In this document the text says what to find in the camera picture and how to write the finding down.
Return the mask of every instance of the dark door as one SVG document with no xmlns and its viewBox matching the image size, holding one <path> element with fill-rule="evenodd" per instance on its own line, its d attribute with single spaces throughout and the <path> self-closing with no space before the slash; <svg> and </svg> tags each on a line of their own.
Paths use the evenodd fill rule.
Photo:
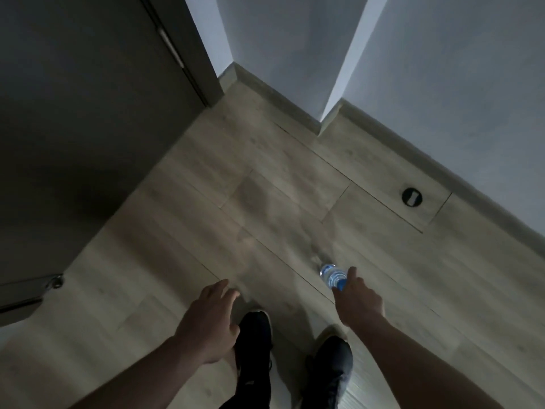
<svg viewBox="0 0 545 409">
<path fill-rule="evenodd" d="M 204 105 L 140 0 L 0 0 L 0 284 L 62 273 Z"/>
</svg>

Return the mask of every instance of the clear plastic bottle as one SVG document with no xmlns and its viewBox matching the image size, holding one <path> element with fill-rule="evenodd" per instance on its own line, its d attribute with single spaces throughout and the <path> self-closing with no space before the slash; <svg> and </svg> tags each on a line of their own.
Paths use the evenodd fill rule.
<svg viewBox="0 0 545 409">
<path fill-rule="evenodd" d="M 337 287 L 342 291 L 346 284 L 346 273 L 335 264 L 325 264 L 320 270 L 320 277 L 330 289 Z"/>
</svg>

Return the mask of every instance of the door frame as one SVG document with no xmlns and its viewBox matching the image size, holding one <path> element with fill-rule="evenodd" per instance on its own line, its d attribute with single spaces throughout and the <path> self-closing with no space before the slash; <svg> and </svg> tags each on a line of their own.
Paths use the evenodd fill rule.
<svg viewBox="0 0 545 409">
<path fill-rule="evenodd" d="M 157 28 L 163 28 L 184 64 L 184 72 L 203 103 L 214 106 L 223 96 L 208 53 L 185 0 L 141 0 Z"/>
</svg>

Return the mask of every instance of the black shoe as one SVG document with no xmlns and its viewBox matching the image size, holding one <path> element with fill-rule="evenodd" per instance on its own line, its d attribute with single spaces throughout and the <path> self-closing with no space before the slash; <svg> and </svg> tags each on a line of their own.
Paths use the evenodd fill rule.
<svg viewBox="0 0 545 409">
<path fill-rule="evenodd" d="M 336 409 L 350 380 L 354 361 L 350 345 L 337 334 L 324 338 L 310 362 L 301 409 Z"/>
<path fill-rule="evenodd" d="M 269 405 L 270 351 L 273 348 L 273 328 L 266 312 L 250 311 L 239 324 L 240 334 L 235 343 L 238 382 L 236 395 L 249 394 L 252 400 L 263 399 Z"/>
</svg>

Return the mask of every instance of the round black floor marker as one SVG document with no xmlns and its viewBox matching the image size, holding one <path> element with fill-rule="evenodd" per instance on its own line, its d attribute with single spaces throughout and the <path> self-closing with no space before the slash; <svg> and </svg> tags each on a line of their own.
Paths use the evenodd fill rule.
<svg viewBox="0 0 545 409">
<path fill-rule="evenodd" d="M 422 194 L 418 189 L 415 188 L 407 188 L 403 193 L 401 194 L 401 199 L 403 200 L 403 203 L 406 206 L 419 206 L 424 198 L 422 198 Z"/>
</svg>

